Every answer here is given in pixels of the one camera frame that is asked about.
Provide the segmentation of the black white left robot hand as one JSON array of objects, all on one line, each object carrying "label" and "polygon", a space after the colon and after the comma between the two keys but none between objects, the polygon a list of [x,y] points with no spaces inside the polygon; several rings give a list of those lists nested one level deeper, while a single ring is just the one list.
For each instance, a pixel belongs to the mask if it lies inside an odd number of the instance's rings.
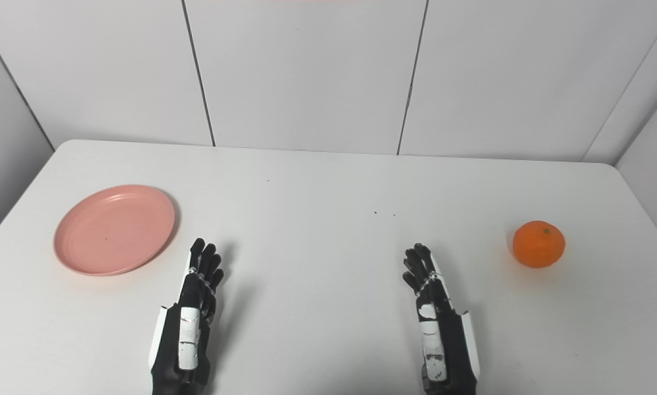
[{"label": "black white left robot hand", "polygon": [[180,295],[161,307],[149,364],[152,394],[201,394],[209,382],[207,356],[216,314],[216,290],[224,277],[221,256],[202,238],[191,245]]}]

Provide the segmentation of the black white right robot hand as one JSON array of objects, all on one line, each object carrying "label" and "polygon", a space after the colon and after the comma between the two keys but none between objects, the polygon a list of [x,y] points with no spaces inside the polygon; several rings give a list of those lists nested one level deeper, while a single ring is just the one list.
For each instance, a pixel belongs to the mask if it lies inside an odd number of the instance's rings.
[{"label": "black white right robot hand", "polygon": [[458,313],[431,250],[416,243],[405,252],[402,278],[413,290],[422,333],[426,394],[476,394],[479,356],[469,312]]}]

